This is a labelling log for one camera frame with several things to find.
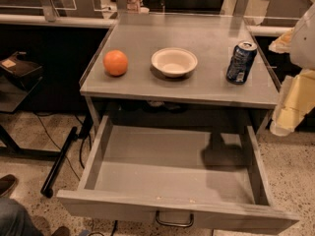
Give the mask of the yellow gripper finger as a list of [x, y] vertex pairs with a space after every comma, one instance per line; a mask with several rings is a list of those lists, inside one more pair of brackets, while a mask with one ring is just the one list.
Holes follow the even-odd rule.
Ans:
[[270, 131], [280, 137], [293, 133], [315, 107], [315, 71], [303, 69], [295, 77], [286, 76], [280, 101], [273, 113]]
[[293, 29], [283, 33], [269, 45], [269, 50], [279, 54], [289, 53], [291, 48], [292, 33]]

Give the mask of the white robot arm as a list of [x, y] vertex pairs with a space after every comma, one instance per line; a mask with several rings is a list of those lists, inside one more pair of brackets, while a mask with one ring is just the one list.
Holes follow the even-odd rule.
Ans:
[[280, 101], [273, 113], [270, 131], [284, 137], [293, 133], [315, 108], [315, 4], [294, 28], [274, 40], [269, 49], [288, 53], [290, 62], [301, 69], [294, 78], [285, 77]]

